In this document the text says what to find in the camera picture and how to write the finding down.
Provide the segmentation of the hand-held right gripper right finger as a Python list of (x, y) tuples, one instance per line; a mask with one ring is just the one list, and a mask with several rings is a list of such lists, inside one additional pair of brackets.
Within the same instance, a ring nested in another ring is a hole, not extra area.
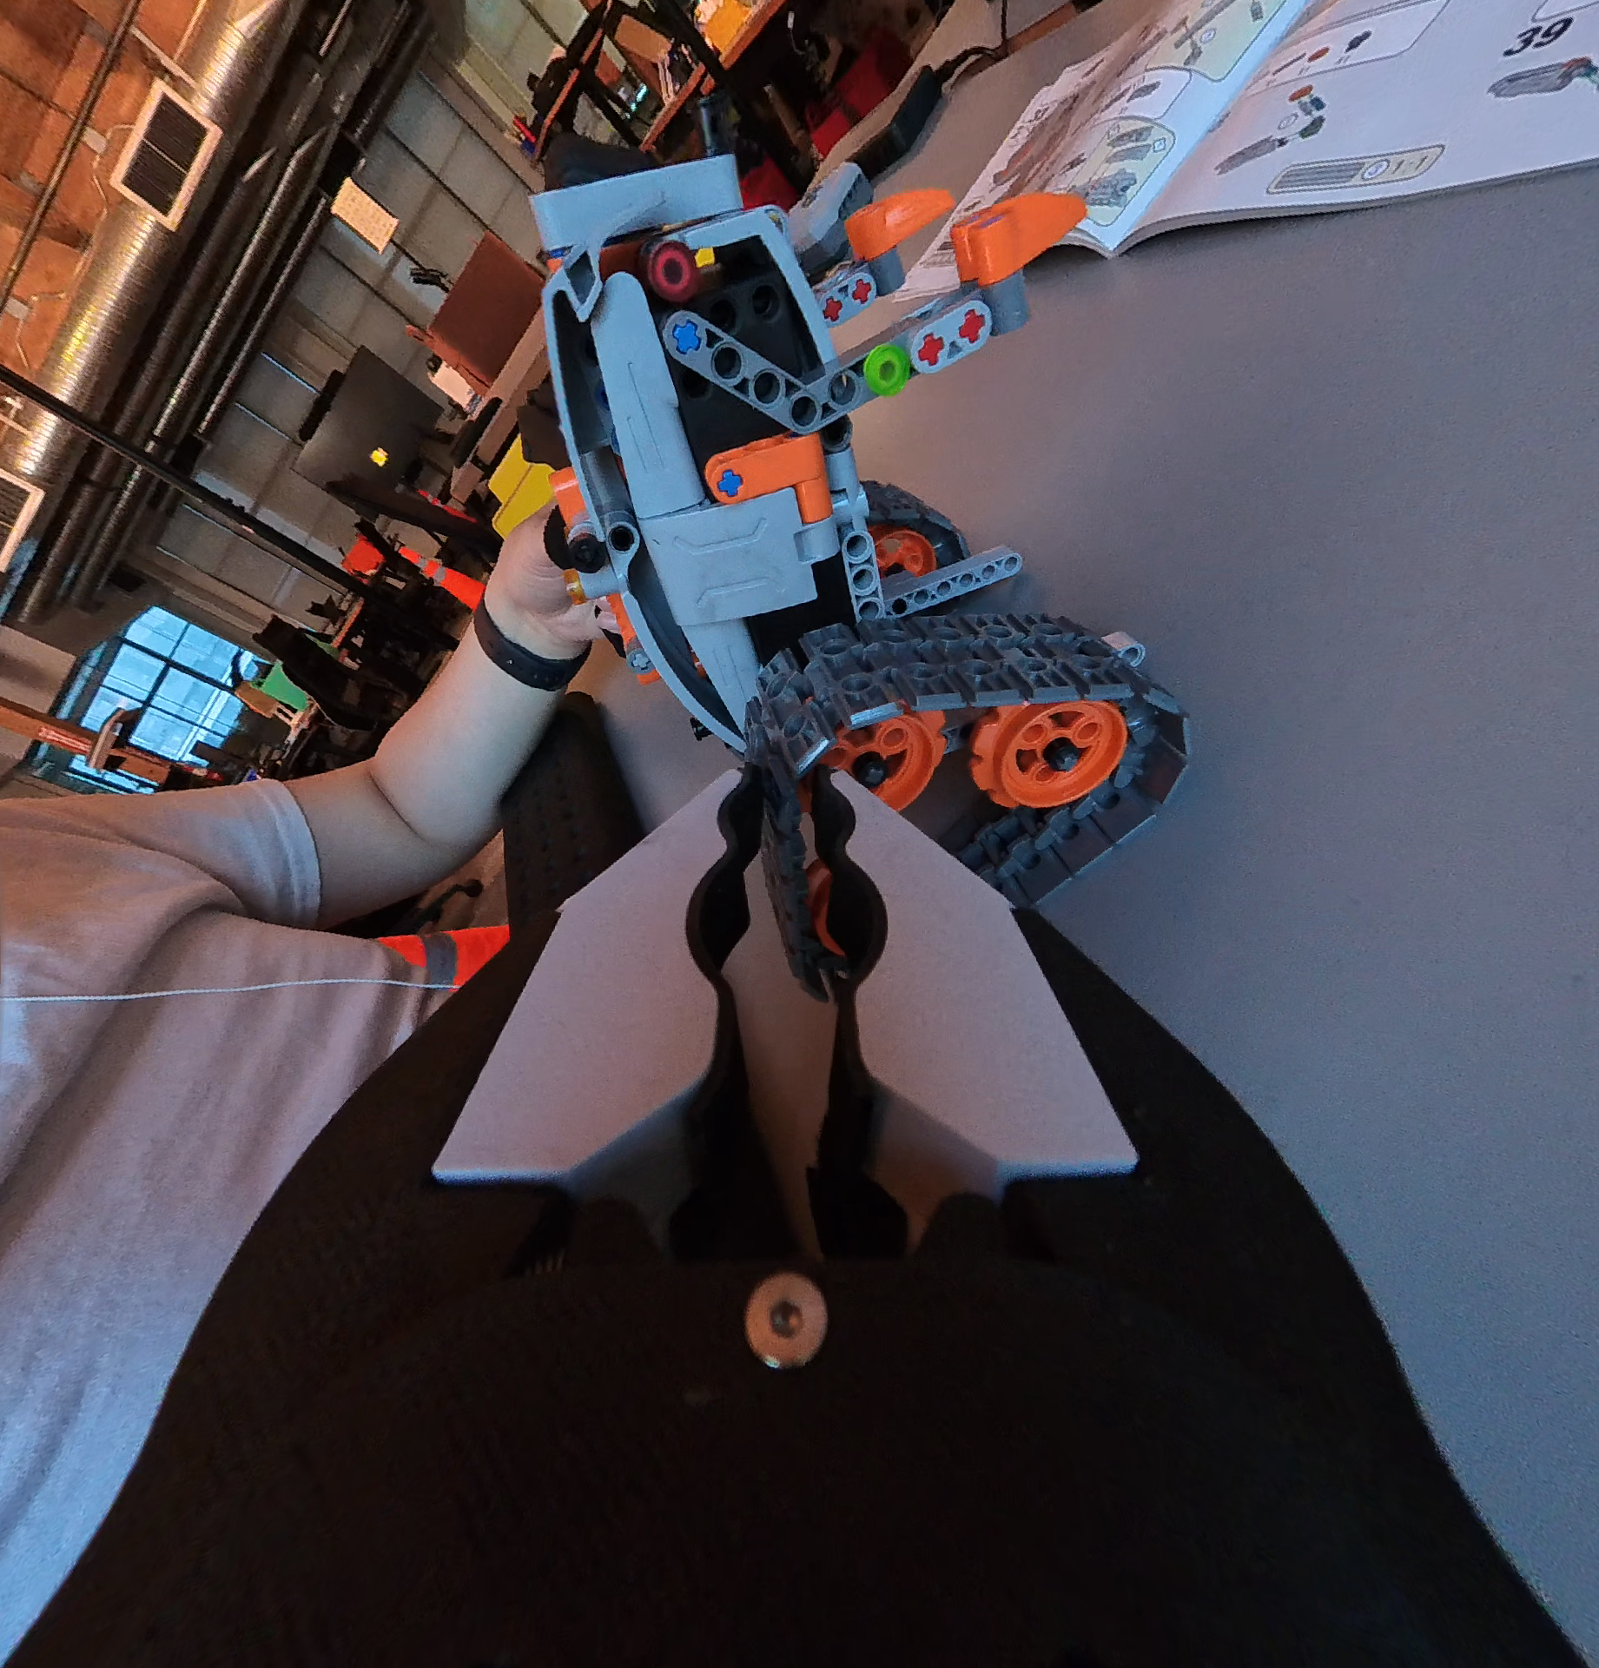
[(956, 1193), (1131, 1173), (1131, 1139), (1006, 901), (850, 776), (830, 782), (887, 914), (856, 1013), (878, 1113), (869, 1175), (910, 1240)]

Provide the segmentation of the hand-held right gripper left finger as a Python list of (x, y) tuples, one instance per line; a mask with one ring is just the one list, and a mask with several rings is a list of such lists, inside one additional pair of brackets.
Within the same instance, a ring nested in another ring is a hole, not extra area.
[(710, 1098), (753, 853), (755, 784), (725, 773), (560, 907), (433, 1178), (552, 1184), (692, 1231), (731, 1145)]

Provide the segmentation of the grey orange tracked toy robot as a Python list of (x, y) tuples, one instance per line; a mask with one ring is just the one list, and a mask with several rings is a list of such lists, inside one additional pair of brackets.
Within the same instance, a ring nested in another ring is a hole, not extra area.
[(763, 771), (764, 864), (792, 974), (822, 994), (802, 819), (818, 767), (906, 808), (945, 756), (990, 815), (956, 854), (1031, 907), (1154, 817), (1187, 763), (1142, 650), (1055, 614), (954, 614), (1016, 551), (858, 471), (854, 411), (1021, 328), (1023, 268), (1085, 216), (1064, 194), (958, 222), (958, 281), (846, 354), (830, 328), (891, 294), (939, 190), (874, 197), (846, 166), (791, 214), (746, 207), (725, 138), (701, 158), (545, 190), (539, 322), (567, 469), (556, 557), (610, 607), (634, 672)]

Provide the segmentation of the person's left forearm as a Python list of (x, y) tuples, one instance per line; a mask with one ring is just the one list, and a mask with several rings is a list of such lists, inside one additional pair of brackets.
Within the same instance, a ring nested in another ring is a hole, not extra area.
[(370, 760), (290, 782), (316, 854), (316, 923), (398, 903), (474, 856), (556, 706), (467, 635)]

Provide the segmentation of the grey desk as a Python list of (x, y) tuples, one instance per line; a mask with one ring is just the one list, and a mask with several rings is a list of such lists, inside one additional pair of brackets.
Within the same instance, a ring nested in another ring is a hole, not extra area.
[(1267, 1132), (1599, 1664), (1599, 166), (1031, 290), (858, 462), (1187, 707), (1049, 918)]

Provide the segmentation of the person's left hand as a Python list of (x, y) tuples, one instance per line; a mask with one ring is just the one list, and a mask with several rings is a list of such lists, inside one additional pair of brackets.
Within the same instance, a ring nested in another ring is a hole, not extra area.
[(504, 540), (483, 592), (498, 633), (541, 659), (565, 661), (601, 640), (593, 603), (573, 603), (545, 551), (549, 512), (521, 521)]

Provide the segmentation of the brown board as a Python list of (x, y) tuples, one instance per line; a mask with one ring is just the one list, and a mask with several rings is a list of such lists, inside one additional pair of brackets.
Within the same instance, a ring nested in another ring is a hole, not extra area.
[(485, 233), (428, 326), (428, 352), (487, 391), (539, 307), (545, 277)]

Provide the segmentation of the orange reflective safety cone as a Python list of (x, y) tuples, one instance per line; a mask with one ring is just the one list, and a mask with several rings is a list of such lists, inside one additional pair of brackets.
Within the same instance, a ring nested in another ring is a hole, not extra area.
[(491, 962), (506, 948), (508, 940), (508, 925), (457, 927), (377, 938), (377, 946), (413, 968), (407, 975), (377, 979), (377, 985), (457, 990)]

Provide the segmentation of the black perforated chair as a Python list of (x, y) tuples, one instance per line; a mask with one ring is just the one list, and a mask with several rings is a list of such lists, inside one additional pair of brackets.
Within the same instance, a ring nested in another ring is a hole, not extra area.
[(508, 925), (560, 908), (643, 840), (601, 709), (560, 698), (502, 804)]

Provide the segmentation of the white paper sign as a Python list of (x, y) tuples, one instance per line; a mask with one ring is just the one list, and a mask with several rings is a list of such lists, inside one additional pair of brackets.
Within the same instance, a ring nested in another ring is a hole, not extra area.
[(398, 218), (370, 197), (353, 177), (338, 182), (329, 214), (377, 255), (388, 249), (398, 229)]

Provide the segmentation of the black power adapter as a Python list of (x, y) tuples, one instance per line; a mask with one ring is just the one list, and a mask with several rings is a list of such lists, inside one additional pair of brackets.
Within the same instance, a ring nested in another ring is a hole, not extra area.
[(910, 86), (885, 101), (887, 115), (854, 153), (856, 164), (869, 177), (897, 166), (919, 141), (936, 114), (941, 84), (936, 69), (921, 65)]

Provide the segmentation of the yellow storage bin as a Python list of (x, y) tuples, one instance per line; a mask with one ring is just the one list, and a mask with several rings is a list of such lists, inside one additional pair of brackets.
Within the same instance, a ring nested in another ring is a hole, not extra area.
[(508, 536), (522, 521), (554, 503), (554, 473), (567, 465), (567, 450), (556, 430), (517, 434), (487, 480), (493, 497), (493, 531)]

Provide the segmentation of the black screen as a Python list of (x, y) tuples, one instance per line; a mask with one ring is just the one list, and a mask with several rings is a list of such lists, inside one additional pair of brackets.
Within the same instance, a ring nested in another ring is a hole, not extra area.
[(441, 411), (435, 395), (361, 346), (308, 408), (294, 473), (321, 490), (351, 480), (400, 488), (416, 467)]

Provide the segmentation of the black wristband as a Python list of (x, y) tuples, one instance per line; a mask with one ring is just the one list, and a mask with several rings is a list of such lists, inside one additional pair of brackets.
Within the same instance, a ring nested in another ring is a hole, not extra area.
[(589, 646), (582, 646), (576, 655), (563, 659), (541, 657), (524, 644), (506, 637), (483, 599), (476, 603), (472, 614), (472, 633), (480, 652), (506, 678), (515, 679), (526, 689), (556, 694), (575, 679), (589, 655)]

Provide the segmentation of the paned window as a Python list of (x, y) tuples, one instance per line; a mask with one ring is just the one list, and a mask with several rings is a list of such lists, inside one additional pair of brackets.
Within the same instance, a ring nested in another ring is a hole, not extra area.
[(98, 730), (122, 706), (137, 707), (133, 745), (169, 761), (200, 761), (197, 743), (221, 745), (241, 713), (236, 674), (254, 668), (251, 652), (152, 607), (81, 661), (68, 719)]

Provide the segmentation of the open instruction booklet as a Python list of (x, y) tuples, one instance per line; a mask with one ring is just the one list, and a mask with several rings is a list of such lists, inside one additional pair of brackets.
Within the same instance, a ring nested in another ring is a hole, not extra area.
[(1595, 160), (1599, 2), (1137, 4), (1033, 97), (952, 220), (1075, 195), (1064, 242), (1113, 255)]

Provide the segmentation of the silver air duct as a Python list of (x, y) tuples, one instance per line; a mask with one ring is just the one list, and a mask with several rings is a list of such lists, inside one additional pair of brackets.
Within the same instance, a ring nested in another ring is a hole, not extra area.
[[(206, 376), (238, 331), (241, 296), (254, 281), (234, 272), (267, 218), (284, 173), (318, 169), (394, 24), (353, 24), (351, 11), (374, 4), (217, 4), (221, 19), (200, 24), (191, 106), (217, 130), (204, 162), (186, 175), (193, 194), (167, 225), (145, 203), (120, 195), (104, 210), (102, 231), (83, 257), (78, 300), (63, 307), (55, 344), (25, 380), (83, 411), (117, 437), (152, 450), (167, 402), (189, 378)], [(0, 558), (0, 616), (16, 596), (33, 596), (25, 616), (59, 603), (81, 555), (72, 538), (59, 558), (59, 531), (111, 512), (117, 480), (132, 475), (59, 415), (20, 400), (29, 432), (0, 439), (0, 467), (42, 499), (29, 531)]]

